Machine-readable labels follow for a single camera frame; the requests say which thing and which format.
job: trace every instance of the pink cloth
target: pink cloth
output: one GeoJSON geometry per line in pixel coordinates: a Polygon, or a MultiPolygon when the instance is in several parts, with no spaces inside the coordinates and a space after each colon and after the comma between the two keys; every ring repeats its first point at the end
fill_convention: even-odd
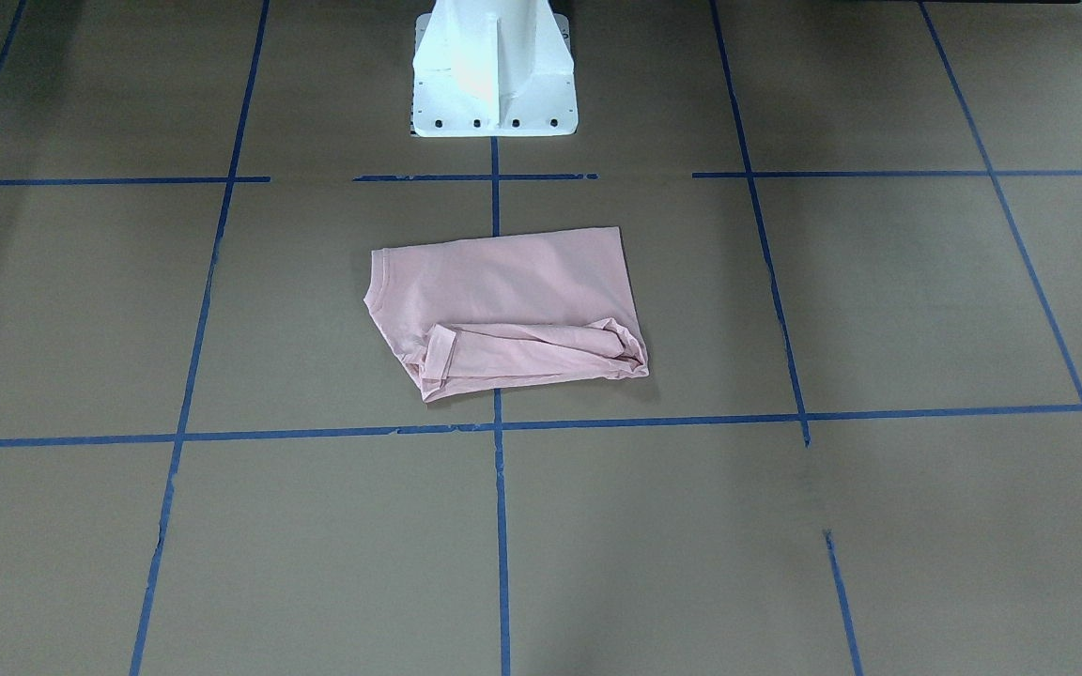
{"type": "Polygon", "coordinates": [[[649,375],[616,227],[379,249],[366,306],[426,402],[649,375]]]}

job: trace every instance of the gray floor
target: gray floor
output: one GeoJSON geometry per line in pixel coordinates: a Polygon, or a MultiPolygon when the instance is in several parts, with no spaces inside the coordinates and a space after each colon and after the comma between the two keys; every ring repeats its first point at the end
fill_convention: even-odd
{"type": "Polygon", "coordinates": [[[0,673],[1082,675],[1082,4],[576,0],[494,145],[184,4],[0,0],[0,673]],[[423,406],[369,250],[582,226],[652,376],[423,406]]]}

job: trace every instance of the pink shirt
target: pink shirt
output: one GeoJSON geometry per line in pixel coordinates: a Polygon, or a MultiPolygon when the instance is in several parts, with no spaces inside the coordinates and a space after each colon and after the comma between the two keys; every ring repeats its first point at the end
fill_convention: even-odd
{"type": "Polygon", "coordinates": [[[616,227],[379,249],[366,306],[426,402],[649,375],[616,227]]]}

